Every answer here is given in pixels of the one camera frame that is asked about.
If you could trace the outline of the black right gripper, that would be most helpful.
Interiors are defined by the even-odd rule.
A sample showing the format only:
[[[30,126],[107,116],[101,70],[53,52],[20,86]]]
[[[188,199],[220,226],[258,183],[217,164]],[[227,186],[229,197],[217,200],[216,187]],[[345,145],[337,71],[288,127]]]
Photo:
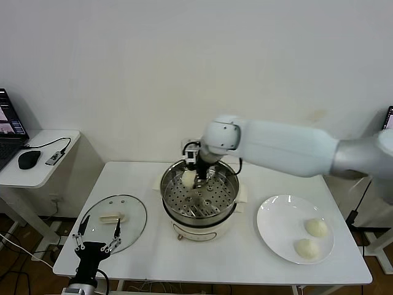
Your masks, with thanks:
[[[196,158],[196,178],[195,178],[195,189],[202,188],[205,185],[205,181],[208,179],[208,170],[210,163],[205,162],[198,154]]]

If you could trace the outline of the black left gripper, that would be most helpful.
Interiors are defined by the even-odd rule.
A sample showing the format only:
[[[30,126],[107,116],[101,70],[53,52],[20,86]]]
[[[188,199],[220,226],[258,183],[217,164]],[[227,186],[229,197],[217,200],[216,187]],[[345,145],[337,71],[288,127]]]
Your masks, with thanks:
[[[87,215],[80,223],[78,230],[72,235],[75,243],[75,253],[80,262],[77,268],[77,277],[95,277],[101,261],[108,258],[108,253],[115,250],[122,242],[120,238],[121,219],[117,220],[112,240],[105,244],[103,242],[84,242],[83,236],[87,228],[90,216]]]

